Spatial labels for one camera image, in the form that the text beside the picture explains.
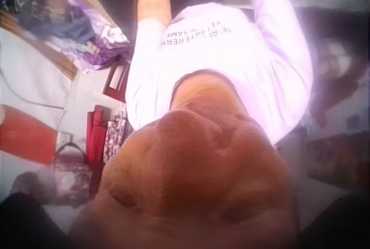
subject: neck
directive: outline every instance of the neck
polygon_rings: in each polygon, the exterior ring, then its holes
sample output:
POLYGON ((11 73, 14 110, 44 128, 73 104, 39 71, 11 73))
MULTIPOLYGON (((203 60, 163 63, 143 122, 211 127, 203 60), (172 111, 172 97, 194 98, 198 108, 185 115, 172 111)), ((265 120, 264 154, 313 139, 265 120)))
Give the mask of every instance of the neck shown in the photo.
POLYGON ((212 73, 200 73, 184 79, 173 96, 171 110, 184 108, 193 101, 217 106, 231 114, 248 116, 231 83, 212 73))

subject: white t-shirt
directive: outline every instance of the white t-shirt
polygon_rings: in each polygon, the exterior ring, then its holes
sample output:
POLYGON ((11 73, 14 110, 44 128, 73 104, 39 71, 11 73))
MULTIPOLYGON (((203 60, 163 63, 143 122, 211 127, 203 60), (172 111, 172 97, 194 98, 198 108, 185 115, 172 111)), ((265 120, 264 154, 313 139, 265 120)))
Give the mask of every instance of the white t-shirt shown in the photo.
POLYGON ((305 38, 289 0, 252 2, 255 24, 217 3, 184 9, 168 28, 139 22, 126 90, 135 130, 169 112, 176 83, 204 69, 231 81, 272 144, 299 123, 312 87, 305 38))

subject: man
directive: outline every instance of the man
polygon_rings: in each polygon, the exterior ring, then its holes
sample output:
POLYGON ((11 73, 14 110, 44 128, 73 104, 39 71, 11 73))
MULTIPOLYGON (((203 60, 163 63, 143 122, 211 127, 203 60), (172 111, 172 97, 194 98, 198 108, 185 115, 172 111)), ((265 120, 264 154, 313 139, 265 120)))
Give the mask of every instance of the man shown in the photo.
POLYGON ((217 3, 172 19, 170 0, 138 1, 126 92, 136 132, 80 236, 105 248, 293 244, 293 188, 272 145, 306 109, 310 55, 289 0, 252 3, 256 24, 217 3))

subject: wire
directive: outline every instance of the wire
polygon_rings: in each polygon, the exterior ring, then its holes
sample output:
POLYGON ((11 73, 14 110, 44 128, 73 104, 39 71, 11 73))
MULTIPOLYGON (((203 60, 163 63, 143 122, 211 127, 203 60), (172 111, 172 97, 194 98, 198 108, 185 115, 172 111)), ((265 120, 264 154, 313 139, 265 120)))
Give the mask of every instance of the wire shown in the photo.
POLYGON ((37 106, 43 106, 43 107, 48 107, 50 109, 60 109, 60 110, 64 110, 64 107, 60 107, 60 106, 52 106, 52 105, 47 105, 45 103, 36 103, 36 102, 32 102, 32 101, 29 101, 25 98, 23 98, 22 96, 20 96, 9 84, 9 82, 7 81, 2 69, 1 69, 1 66, 0 66, 0 77, 3 79, 6 87, 10 90, 11 93, 13 93, 13 95, 15 97, 17 97, 19 100, 23 101, 23 102, 26 102, 26 103, 30 103, 32 105, 37 105, 37 106))

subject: patterned fabric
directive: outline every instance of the patterned fabric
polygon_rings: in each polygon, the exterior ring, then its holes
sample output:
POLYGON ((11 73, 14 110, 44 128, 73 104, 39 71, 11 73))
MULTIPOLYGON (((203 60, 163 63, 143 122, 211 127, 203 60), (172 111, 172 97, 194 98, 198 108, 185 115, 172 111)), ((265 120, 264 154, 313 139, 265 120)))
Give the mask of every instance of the patterned fabric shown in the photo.
POLYGON ((78 205, 89 200, 93 172, 84 158, 80 154, 55 154, 53 171, 58 205, 78 205))
POLYGON ((107 163, 113 158, 124 142, 124 132, 126 125, 126 112, 120 112, 114 121, 108 122, 108 130, 105 136, 105 146, 103 161, 107 163))

